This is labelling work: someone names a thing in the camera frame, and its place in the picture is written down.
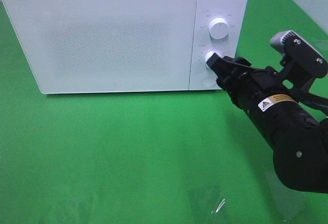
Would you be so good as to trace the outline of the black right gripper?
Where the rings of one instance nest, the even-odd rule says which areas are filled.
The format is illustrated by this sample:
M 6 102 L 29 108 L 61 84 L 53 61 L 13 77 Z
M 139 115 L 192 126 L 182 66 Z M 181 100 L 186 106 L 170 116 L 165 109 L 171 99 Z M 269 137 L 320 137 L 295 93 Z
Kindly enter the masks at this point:
M 228 93 L 234 104 L 239 103 L 240 97 L 252 100 L 257 95 L 290 94 L 287 87 L 276 79 L 278 72 L 270 66 L 252 68 L 244 57 L 221 57 L 217 53 L 213 53 L 206 64 L 216 74 L 217 84 Z

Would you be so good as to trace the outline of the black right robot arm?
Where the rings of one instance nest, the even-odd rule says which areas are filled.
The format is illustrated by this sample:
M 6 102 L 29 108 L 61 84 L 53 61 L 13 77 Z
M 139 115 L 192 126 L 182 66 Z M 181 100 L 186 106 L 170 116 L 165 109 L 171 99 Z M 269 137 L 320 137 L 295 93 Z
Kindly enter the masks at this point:
M 293 190 L 327 193 L 327 120 L 312 117 L 270 66 L 253 68 L 242 57 L 216 53 L 206 64 L 273 150 L 279 180 Z

